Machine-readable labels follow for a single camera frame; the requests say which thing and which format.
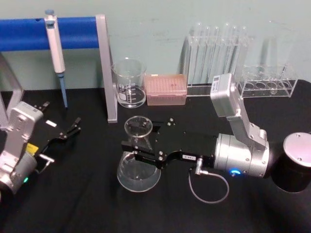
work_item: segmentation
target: pipette tip box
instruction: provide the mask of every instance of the pipette tip box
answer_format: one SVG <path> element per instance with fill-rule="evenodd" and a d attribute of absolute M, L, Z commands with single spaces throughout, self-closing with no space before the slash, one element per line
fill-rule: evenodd
<path fill-rule="evenodd" d="M 183 74 L 151 74 L 145 76 L 148 105 L 184 105 L 187 77 Z"/>

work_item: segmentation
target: black cylinder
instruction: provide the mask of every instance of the black cylinder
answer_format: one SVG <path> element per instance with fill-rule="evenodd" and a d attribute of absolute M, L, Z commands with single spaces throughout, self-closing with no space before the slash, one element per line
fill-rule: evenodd
<path fill-rule="evenodd" d="M 295 163 L 285 153 L 271 172 L 273 182 L 291 193 L 303 191 L 311 181 L 311 167 Z"/>

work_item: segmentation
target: blue pipette tip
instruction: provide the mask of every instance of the blue pipette tip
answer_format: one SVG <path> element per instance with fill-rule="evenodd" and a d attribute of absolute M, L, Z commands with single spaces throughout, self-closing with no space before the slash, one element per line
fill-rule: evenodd
<path fill-rule="evenodd" d="M 57 76 L 59 77 L 59 81 L 60 81 L 60 88 L 62 90 L 64 106 L 65 106 L 66 109 L 68 109 L 66 88 L 65 88 L 65 81 L 64 81 L 64 73 L 57 74 Z"/>

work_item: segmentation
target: black table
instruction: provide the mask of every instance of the black table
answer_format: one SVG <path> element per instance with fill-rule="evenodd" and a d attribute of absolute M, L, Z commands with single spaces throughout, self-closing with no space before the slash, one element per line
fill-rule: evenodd
<path fill-rule="evenodd" d="M 231 134 L 225 118 L 218 118 L 209 97 L 187 99 L 185 106 L 119 106 L 118 123 L 106 121 L 101 89 L 68 90 L 69 109 L 63 109 L 58 90 L 28 91 L 24 101 L 51 101 L 45 117 L 68 126 L 82 119 L 82 131 L 66 145 L 51 146 L 56 159 L 45 172 L 31 176 L 14 200 L 0 208 L 4 233 L 260 233 L 311 232 L 311 189 L 289 194 L 270 178 L 231 178 L 230 194 L 222 203 L 206 205 L 190 192 L 192 164 L 173 162 L 159 183 L 146 193 L 122 188 L 116 171 L 126 139 L 124 122 L 143 115 L 152 120 L 174 117 L 195 132 Z M 251 122 L 265 129 L 269 141 L 282 141 L 293 132 L 311 131 L 311 83 L 299 81 L 291 98 L 245 99 Z M 204 198 L 224 194 L 221 181 L 193 178 Z"/>

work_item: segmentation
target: blue horizontal bar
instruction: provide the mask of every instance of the blue horizontal bar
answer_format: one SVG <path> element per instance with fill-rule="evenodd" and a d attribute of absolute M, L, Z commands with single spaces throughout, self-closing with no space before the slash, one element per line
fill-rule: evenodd
<path fill-rule="evenodd" d="M 95 17 L 58 18 L 63 49 L 98 48 Z M 0 20 L 0 51 L 49 50 L 43 18 Z"/>

